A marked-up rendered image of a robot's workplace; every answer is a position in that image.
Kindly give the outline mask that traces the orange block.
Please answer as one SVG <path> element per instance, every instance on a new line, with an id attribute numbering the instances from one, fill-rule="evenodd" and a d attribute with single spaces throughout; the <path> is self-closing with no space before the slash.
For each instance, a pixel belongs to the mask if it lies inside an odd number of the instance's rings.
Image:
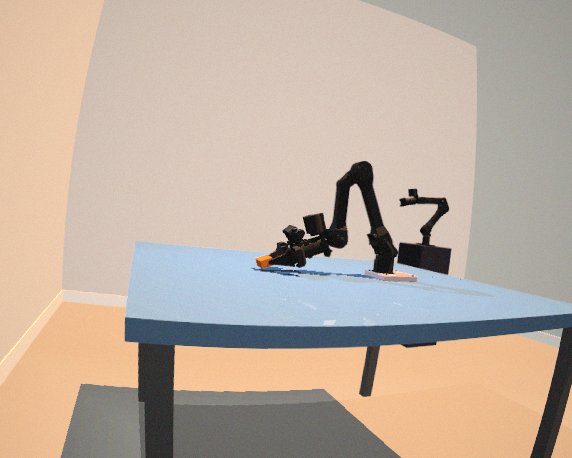
<path id="1" fill-rule="evenodd" d="M 257 266 L 258 266 L 259 268 L 261 268 L 261 269 L 264 269 L 264 268 L 267 268 L 267 267 L 270 267 L 270 266 L 274 266 L 274 265 L 270 265 L 270 264 L 269 264 L 269 261 L 272 260 L 272 259 L 273 259 L 272 257 L 266 255 L 266 256 L 263 256 L 263 257 L 256 258 L 255 260 L 256 260 Z"/>

